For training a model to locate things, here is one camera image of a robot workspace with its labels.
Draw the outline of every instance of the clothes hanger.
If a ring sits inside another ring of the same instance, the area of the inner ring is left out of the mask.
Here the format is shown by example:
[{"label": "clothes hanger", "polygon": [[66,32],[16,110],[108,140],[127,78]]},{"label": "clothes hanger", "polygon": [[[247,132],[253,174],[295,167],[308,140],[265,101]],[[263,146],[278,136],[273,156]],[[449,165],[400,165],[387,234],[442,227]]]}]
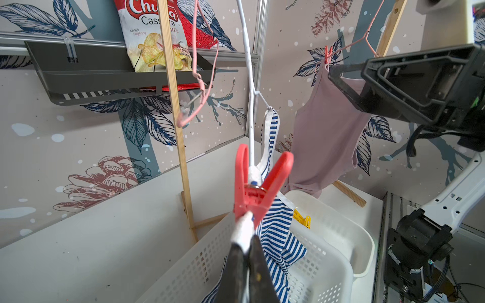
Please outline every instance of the clothes hanger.
[{"label": "clothes hanger", "polygon": [[[190,122],[202,109],[204,104],[206,104],[207,99],[210,96],[210,89],[212,88],[212,82],[214,81],[214,71],[215,71],[215,64],[217,61],[217,56],[219,55],[219,39],[214,37],[214,40],[217,42],[217,50],[215,53],[215,58],[214,58],[214,64],[212,65],[212,74],[210,76],[210,83],[209,87],[206,89],[205,83],[202,81],[202,76],[197,73],[197,37],[196,37],[196,30],[197,30],[197,9],[200,12],[200,15],[202,16],[202,19],[204,19],[204,22],[209,29],[210,33],[212,36],[214,36],[214,32],[210,28],[209,23],[206,20],[206,17],[204,16],[204,13],[202,11],[202,8],[200,7],[200,3],[198,0],[195,0],[194,2],[194,18],[192,20],[192,50],[193,50],[193,55],[192,55],[192,76],[197,79],[197,82],[199,83],[200,87],[200,93],[197,94],[188,104],[186,104],[184,107],[180,109],[180,114],[178,115],[177,119],[177,127],[181,128],[184,127],[187,123]],[[192,103],[194,103],[198,98],[200,98],[200,103],[199,106],[195,109],[195,111],[189,115],[189,108]]]},{"label": "clothes hanger", "polygon": [[357,41],[355,41],[355,42],[353,42],[353,43],[351,43],[351,44],[349,44],[349,45],[347,45],[345,47],[339,48],[337,50],[334,50],[333,47],[330,47],[330,50],[329,50],[328,47],[325,46],[325,49],[324,49],[325,50],[325,62],[324,62],[324,66],[325,66],[325,69],[326,70],[328,70],[328,68],[330,66],[330,57],[332,56],[333,53],[338,53],[338,52],[342,51],[343,49],[349,48],[352,45],[355,45],[355,44],[359,43],[362,40],[365,40],[365,42],[367,43],[367,46],[371,49],[372,53],[374,54],[374,57],[379,57],[379,55],[375,52],[374,48],[372,48],[371,44],[369,43],[368,37],[369,37],[369,33],[371,31],[372,24],[374,23],[375,18],[377,17],[377,14],[381,10],[381,7],[382,7],[382,4],[384,4],[384,1],[385,0],[382,0],[381,5],[379,5],[379,8],[377,9],[377,11],[374,14],[374,18],[372,18],[372,21],[369,24],[369,27],[367,28],[367,31],[365,32],[365,34],[364,34],[364,36],[362,38],[358,39]]},{"label": "clothes hanger", "polygon": [[256,168],[254,164],[254,96],[258,95],[263,100],[266,107],[272,109],[268,102],[264,99],[262,93],[254,88],[253,80],[253,65],[251,63],[251,49],[249,48],[249,36],[247,33],[246,19],[244,18],[243,5],[241,0],[236,0],[239,9],[239,17],[242,25],[242,40],[244,43],[244,54],[246,57],[246,68],[249,77],[249,105],[248,105],[248,117],[249,117],[249,174],[248,179],[250,182],[257,182],[260,185],[261,172]]}]

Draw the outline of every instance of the wall shelf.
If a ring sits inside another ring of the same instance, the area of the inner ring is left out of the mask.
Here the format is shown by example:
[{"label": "wall shelf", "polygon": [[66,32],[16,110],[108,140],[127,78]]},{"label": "wall shelf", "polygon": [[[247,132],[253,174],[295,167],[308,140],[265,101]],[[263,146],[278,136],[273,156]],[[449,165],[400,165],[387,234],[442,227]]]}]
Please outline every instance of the wall shelf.
[{"label": "wall shelf", "polygon": [[[77,62],[68,59],[66,44],[25,42],[37,74],[52,103],[61,106],[152,96],[168,85],[166,72],[135,73],[125,48],[76,45]],[[204,82],[212,65],[197,54]],[[178,84],[195,82],[192,71],[177,71]]]}]

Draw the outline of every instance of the floral wallpaper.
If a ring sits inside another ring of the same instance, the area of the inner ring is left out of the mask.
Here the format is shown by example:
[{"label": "floral wallpaper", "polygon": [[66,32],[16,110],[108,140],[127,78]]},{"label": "floral wallpaper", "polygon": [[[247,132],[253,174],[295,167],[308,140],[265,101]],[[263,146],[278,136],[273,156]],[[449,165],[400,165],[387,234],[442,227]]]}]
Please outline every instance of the floral wallpaper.
[{"label": "floral wallpaper", "polygon": [[[227,50],[243,50],[243,35],[235,1],[200,0],[210,27]],[[258,0],[243,1],[250,43],[254,42]],[[189,20],[194,0],[177,0],[179,12]],[[123,41],[113,0],[5,0],[0,5],[0,28],[7,32]],[[191,24],[184,24],[187,33]],[[201,48],[211,48],[201,40]]]},{"label": "floral wallpaper", "polygon": [[[112,0],[7,2],[0,5],[2,30],[113,40],[121,33]],[[228,46],[242,49],[236,3],[214,3],[208,7]],[[245,3],[253,34],[255,3]],[[207,104],[183,129],[187,159],[244,135],[244,62],[218,61],[217,67]],[[25,56],[0,56],[0,78],[0,169],[10,172],[0,177],[0,248],[178,165],[168,93],[56,106]],[[180,92],[181,104],[196,94]]]},{"label": "floral wallpaper", "polygon": [[[417,0],[407,2],[389,55],[420,49],[425,17],[416,13],[416,3]],[[279,151],[291,150],[294,117],[311,95],[324,48],[337,50],[360,39],[379,4],[380,1],[372,0],[270,2],[260,90],[281,117]],[[374,48],[393,4],[394,1],[386,0],[376,16],[369,35]],[[485,37],[482,20],[475,21],[477,42]],[[373,54],[364,42],[335,53],[330,64],[361,63],[371,57]],[[358,72],[345,76],[360,77]],[[264,107],[259,104],[256,125],[261,124],[263,112]],[[460,174],[473,151],[458,146],[458,138],[446,136],[418,140],[417,157],[409,158],[404,151],[415,128],[412,123],[373,115],[357,143],[358,167],[340,180],[376,197],[390,191],[420,204],[433,199]]]}]

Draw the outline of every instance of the red chip bag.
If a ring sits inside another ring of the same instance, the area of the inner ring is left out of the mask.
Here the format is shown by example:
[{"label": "red chip bag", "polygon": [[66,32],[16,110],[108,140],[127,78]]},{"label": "red chip bag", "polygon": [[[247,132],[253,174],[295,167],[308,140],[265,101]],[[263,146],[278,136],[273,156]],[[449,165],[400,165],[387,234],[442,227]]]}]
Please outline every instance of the red chip bag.
[{"label": "red chip bag", "polygon": [[[135,72],[165,70],[165,53],[160,34],[157,0],[114,0],[131,64]],[[168,16],[175,70],[191,71],[192,58],[173,0],[168,0]]]}]

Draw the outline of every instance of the clothespin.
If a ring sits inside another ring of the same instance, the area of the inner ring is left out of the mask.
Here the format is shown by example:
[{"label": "clothespin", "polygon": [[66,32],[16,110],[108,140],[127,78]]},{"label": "clothespin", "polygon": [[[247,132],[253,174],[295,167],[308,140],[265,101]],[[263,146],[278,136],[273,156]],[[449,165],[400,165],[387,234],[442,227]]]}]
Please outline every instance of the clothespin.
[{"label": "clothespin", "polygon": [[325,46],[324,52],[325,52],[325,66],[329,67],[330,58],[332,57],[332,54],[333,54],[333,46],[330,47],[330,50],[328,49],[328,46]]},{"label": "clothespin", "polygon": [[297,220],[301,225],[310,229],[310,222],[311,222],[310,216],[306,216],[305,218],[303,218],[303,216],[300,214],[300,212],[295,209],[295,211],[293,213],[293,218],[295,220]]},{"label": "clothespin", "polygon": [[248,184],[249,151],[241,144],[236,155],[236,178],[234,188],[234,214],[236,221],[247,211],[254,214],[254,228],[263,220],[273,203],[276,194],[290,175],[293,167],[293,154],[284,152],[270,171],[261,186]]}]

